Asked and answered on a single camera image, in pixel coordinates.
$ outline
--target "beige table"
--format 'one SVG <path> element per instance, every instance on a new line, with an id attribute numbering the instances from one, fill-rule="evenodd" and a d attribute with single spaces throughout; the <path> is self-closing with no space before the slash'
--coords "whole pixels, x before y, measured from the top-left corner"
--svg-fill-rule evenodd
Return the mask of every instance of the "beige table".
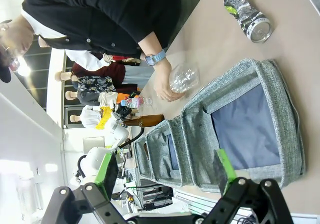
<path id="1" fill-rule="evenodd" d="M 264 44 L 254 44 L 227 13 L 223 0 L 201 0 L 168 51 L 173 66 L 187 60 L 200 72 L 206 86 L 243 58 L 273 58 L 287 80 L 298 108 L 307 160 L 307 174 L 283 189 L 293 213 L 320 214 L 320 17 L 309 0 L 254 0 L 271 20 L 275 30 Z M 155 95 L 151 78 L 142 95 L 152 97 L 152 109 L 143 114 L 164 113 L 170 119 L 199 90 L 174 103 Z M 195 187 L 185 191 L 219 199 Z"/>

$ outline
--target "yellow garment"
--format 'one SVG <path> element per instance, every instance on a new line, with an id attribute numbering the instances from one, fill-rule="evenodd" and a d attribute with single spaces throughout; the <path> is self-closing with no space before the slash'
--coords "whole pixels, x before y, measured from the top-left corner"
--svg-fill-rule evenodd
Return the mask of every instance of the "yellow garment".
<path id="1" fill-rule="evenodd" d="M 101 107 L 100 109 L 103 111 L 103 114 L 99 124 L 95 127 L 97 130 L 105 129 L 106 122 L 109 120 L 112 113 L 112 110 L 109 107 Z"/>

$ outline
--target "crushed can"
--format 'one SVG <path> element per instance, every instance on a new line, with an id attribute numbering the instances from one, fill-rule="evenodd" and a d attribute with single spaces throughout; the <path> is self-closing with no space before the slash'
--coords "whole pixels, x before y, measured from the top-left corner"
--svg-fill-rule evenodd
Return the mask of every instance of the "crushed can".
<path id="1" fill-rule="evenodd" d="M 227 11 L 232 14 L 245 35 L 254 43 L 265 42 L 273 32 L 270 20 L 252 7 L 248 0 L 223 0 Z"/>

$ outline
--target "brown bottle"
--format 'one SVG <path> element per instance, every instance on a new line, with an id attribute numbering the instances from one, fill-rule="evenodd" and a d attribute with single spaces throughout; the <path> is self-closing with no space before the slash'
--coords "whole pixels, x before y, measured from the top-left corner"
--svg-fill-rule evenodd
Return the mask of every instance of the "brown bottle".
<path id="1" fill-rule="evenodd" d="M 126 120 L 122 123 L 122 126 L 128 127 L 128 126 L 139 126 L 142 128 L 146 127 L 153 127 L 162 122 L 165 119 L 164 115 L 158 114 L 158 115 L 147 115 L 147 116 L 141 116 L 135 119 Z"/>

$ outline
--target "patterned dress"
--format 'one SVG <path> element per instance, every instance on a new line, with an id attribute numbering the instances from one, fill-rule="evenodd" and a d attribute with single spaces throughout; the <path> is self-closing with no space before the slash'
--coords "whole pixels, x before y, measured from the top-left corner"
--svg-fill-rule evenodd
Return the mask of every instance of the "patterned dress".
<path id="1" fill-rule="evenodd" d="M 86 76 L 78 77 L 78 91 L 103 93 L 115 91 L 115 87 L 110 77 Z"/>

